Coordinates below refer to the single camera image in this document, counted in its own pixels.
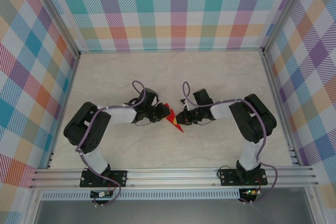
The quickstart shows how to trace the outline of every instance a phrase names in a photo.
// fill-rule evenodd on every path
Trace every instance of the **table surface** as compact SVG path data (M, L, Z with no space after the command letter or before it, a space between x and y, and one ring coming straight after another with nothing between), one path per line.
M82 55L51 168L84 167L62 134L65 125L87 101L109 106L138 97L133 80L155 90L175 114L182 111L183 81L190 83L191 92L205 88L213 101L257 94L278 122L260 159L276 166L291 165L259 52L123 52ZM168 120L146 126L109 125L99 147L114 168L235 166L245 140L232 116L182 128L184 133Z

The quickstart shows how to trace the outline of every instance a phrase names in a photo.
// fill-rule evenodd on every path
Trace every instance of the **purple cable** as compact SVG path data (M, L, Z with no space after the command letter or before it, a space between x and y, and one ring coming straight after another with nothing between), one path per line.
M185 85L188 86L188 94L186 94L186 92L185 92ZM266 145L267 133L266 133L265 125L264 125L264 123L263 123L263 121L262 121L262 119L261 119L259 113L257 112L257 110L256 110L256 109L255 109L255 108L254 108L248 101L245 101L244 99L241 99L241 98L231 99L231 100L226 100L226 101L218 101L218 102L215 102L215 103L212 103L212 104L207 104L207 105L198 105L198 104L196 104L196 103L193 103L193 102L189 99L189 97L188 97L189 94L190 94L190 85L189 85L189 83L188 83L187 81L185 81L185 82L183 83L183 85L182 85L182 91L183 91L183 95L184 95L184 97L186 98L186 100L187 100L190 104L194 105L195 107L208 107L208 106L214 106L214 105L221 104L221 103L228 103L228 102L240 101L240 102L245 103L247 106L249 106L249 108L253 111L253 113L256 115L256 117L257 117L257 119L258 119L258 121L259 121L259 123L260 123L260 125L261 125L261 128L262 128L262 134L263 134L263 136L264 136L263 144L261 145L261 148L259 149L259 151L258 151L258 153L257 153L257 157L256 157L256 159L257 159L257 161L258 161L259 163L261 163L263 166L271 167L271 168L274 170L274 172L275 172L275 178L274 178L274 182L273 182L271 188L266 192L266 194L264 194L264 196L262 196L261 198L255 200L254 202L257 202L257 201L260 201L260 200L264 199L264 198L265 198L265 197L272 191L272 189L275 187L275 184L277 183L277 180L278 180L278 171L277 171L277 169L276 169L274 166L265 164L265 163L263 163L263 162L261 162L261 161L259 160L260 153L261 153L261 151L264 149L264 147L265 147L265 145Z
M119 184L117 181L115 181L114 179L111 179L111 178L102 176L101 174L97 173L94 169L92 169L92 167L90 167L89 164L88 164L88 163L86 162L86 160L84 159L84 157L83 157L84 153L81 151L80 148L81 148L81 146L83 145L83 143L85 142L86 138L88 137L89 132L90 132L90 129L91 129L91 127L92 127L92 124L93 124L94 120L96 119L96 117L98 116L98 114L99 114L100 112L102 112L102 111L104 111L104 110L107 110L107 109L115 109L115 108L133 108L133 107L136 107L136 106L138 106L139 104L141 104L141 103L143 102L143 100L145 99L145 95L146 95L145 86L144 86L140 81L137 81L137 80L132 81L132 86L134 87L134 89L135 89L138 93L140 93L140 92L139 92L139 90L135 87L135 85L134 85L135 83L140 84L141 87L142 87L142 89L143 89L143 96L142 96L141 100L140 100L138 103L133 104L133 105L130 105L130 106L128 106L128 105L126 105L126 106L125 106L125 105L124 105L124 106L122 106L122 105L112 105L112 106L103 107L103 108L99 109L99 110L93 115L93 117L92 117L92 119L91 119L91 121L90 121L90 124L89 124L87 130L85 131L85 134L84 134L82 140L79 142L79 144L77 145L77 147L76 147L76 149L75 149L75 151L76 151L77 153L79 153L79 156L80 156L80 158L82 159L82 161L83 161L83 163L85 164L85 166L87 166L87 168L88 168L92 173L94 173L94 174L95 174L96 176L98 176L98 177L101 177L101 178L103 178L103 179L106 179L106 180L108 180L108 181L114 183L115 185L117 185L117 186L119 187L119 191L118 191L117 195L116 195L113 199L111 199L111 200L109 200L107 203L105 203L104 206L107 206L107 205L111 204L112 202L114 202L114 201L119 197L119 195L120 195L120 193L121 193L121 186L120 186L120 184Z

